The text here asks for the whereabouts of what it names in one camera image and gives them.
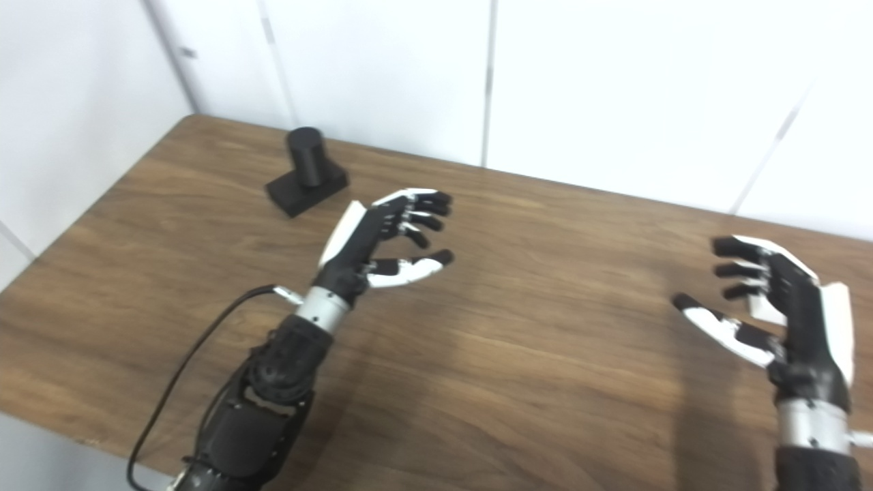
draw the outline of white cable connector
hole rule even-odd
[[[863,448],[873,448],[873,433],[853,430],[849,432],[849,443]]]
[[[290,303],[292,305],[296,305],[296,306],[303,305],[303,295],[301,295],[293,290],[290,290],[288,288],[281,287],[281,286],[277,285],[275,288],[273,288],[273,292],[276,295],[284,298],[285,301],[287,301],[288,303]]]

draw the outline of fingertip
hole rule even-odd
[[[703,307],[699,301],[694,300],[688,294],[675,294],[672,298],[673,307],[678,308],[679,310],[685,310],[687,308],[696,308]]]
[[[453,200],[453,198],[451,197],[450,194],[444,193],[442,191],[437,191],[436,193],[434,193],[434,199],[438,200],[438,201],[442,201],[443,203],[446,203],[446,204],[451,204],[451,202]]]
[[[720,258],[736,256],[739,246],[741,246],[741,243],[733,235],[716,237],[711,241],[712,253]]]
[[[728,264],[717,264],[712,267],[712,273],[719,278],[724,278],[730,273],[730,269],[728,269],[730,266]]]
[[[452,251],[450,251],[448,249],[443,249],[442,251],[437,251],[437,252],[434,252],[433,254],[431,254],[430,258],[433,259],[434,261],[441,263],[443,266],[447,266],[447,265],[451,264],[452,262],[454,262],[455,253],[453,253]]]
[[[736,300],[738,298],[754,295],[760,292],[760,288],[753,287],[750,285],[746,285],[740,283],[738,285],[734,285],[732,287],[725,288],[721,292],[721,296],[725,297],[725,300]]]
[[[416,243],[416,246],[419,246],[422,249],[427,249],[430,247],[430,241],[427,237],[424,237],[422,234],[417,233],[409,236],[413,242]]]

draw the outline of black cable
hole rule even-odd
[[[130,453],[130,458],[127,459],[127,484],[130,485],[131,488],[136,491],[151,491],[148,488],[141,486],[136,479],[134,478],[134,465],[136,464],[137,458],[140,455],[140,450],[142,449],[142,445],[146,442],[146,438],[148,438],[148,434],[152,431],[152,427],[155,425],[158,417],[161,416],[161,411],[163,411],[163,406],[167,403],[167,399],[169,399],[170,394],[173,392],[176,382],[179,381],[179,376],[182,375],[182,372],[185,370],[185,367],[188,365],[188,362],[191,361],[191,358],[197,352],[198,349],[203,345],[204,342],[210,337],[210,335],[216,330],[219,324],[221,324],[224,319],[230,315],[231,312],[236,310],[237,307],[242,305],[245,301],[257,297],[263,294],[271,294],[273,293],[273,288],[275,285],[266,285],[263,287],[253,288],[248,292],[245,292],[234,300],[224,311],[216,317],[214,321],[203,331],[200,337],[194,341],[194,344],[191,345],[188,352],[185,353],[185,356],[182,358],[182,362],[179,364],[179,368],[175,369],[175,373],[169,379],[169,383],[167,384],[167,388],[164,389],[161,398],[158,400],[158,404],[155,406],[155,410],[152,412],[151,418],[148,419],[146,423],[146,427],[142,429],[142,434],[139,439],[136,440],[134,444],[134,450]]]
[[[206,423],[209,422],[210,416],[212,416],[212,411],[216,408],[218,401],[224,397],[224,394],[227,393],[227,390],[230,388],[230,384],[232,384],[237,377],[240,377],[242,373],[249,368],[248,362],[251,360],[251,356],[245,359],[242,364],[239,365],[239,368],[234,370],[233,375],[228,377],[227,382],[222,385],[221,389],[216,392],[216,395],[210,401],[210,404],[206,406],[206,411],[203,413],[203,416],[200,418],[200,425],[197,426],[197,435],[194,437],[194,453],[193,457],[196,457],[200,453],[200,445],[203,436],[203,430],[206,428]]]

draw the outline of black base block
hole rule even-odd
[[[339,165],[326,162],[327,180],[320,186],[307,188],[300,185],[297,171],[289,172],[266,185],[267,194],[289,217],[294,218],[348,186],[346,171]]]

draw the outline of robot finger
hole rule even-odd
[[[674,296],[673,306],[682,312],[682,315],[691,321],[692,324],[700,328],[700,330],[704,331],[734,355],[760,367],[766,367],[773,361],[773,352],[762,349],[757,339],[754,341],[755,344],[752,345],[740,341],[737,337],[739,331],[743,330],[743,339],[752,340],[754,335],[760,335],[758,331],[762,329],[744,324],[736,319],[731,319],[717,310],[710,310],[687,294],[677,294]]]
[[[753,284],[751,281],[749,283],[738,283],[732,287],[727,287],[721,292],[721,296],[725,297],[725,300],[737,300],[738,298],[745,297],[747,295],[757,295],[762,293],[763,285],[761,284]]]
[[[760,264],[762,261],[761,248],[756,244],[740,240],[736,235],[713,239],[712,253],[720,258],[741,258],[754,264]]]
[[[430,213],[436,213],[441,217],[448,217],[449,213],[451,213],[451,208],[449,208],[448,204],[437,201],[418,201],[413,210],[428,211]]]
[[[401,235],[409,237],[413,242],[416,243],[416,246],[419,246],[422,249],[427,249],[428,246],[430,246],[430,241],[428,240],[428,238],[424,237],[421,229],[414,225],[401,224],[400,233]]]
[[[446,206],[451,204],[451,195],[442,191],[420,189],[415,189],[413,191],[416,194],[417,202],[445,204]]]
[[[410,259],[376,259],[367,275],[373,288],[399,287],[431,276],[455,259],[448,249]]]
[[[759,280],[766,273],[766,268],[748,261],[735,260],[732,263],[717,265],[712,271],[719,278],[742,276]]]
[[[441,231],[443,222],[426,211],[411,211],[409,213],[409,222],[413,224],[424,225],[433,231]]]

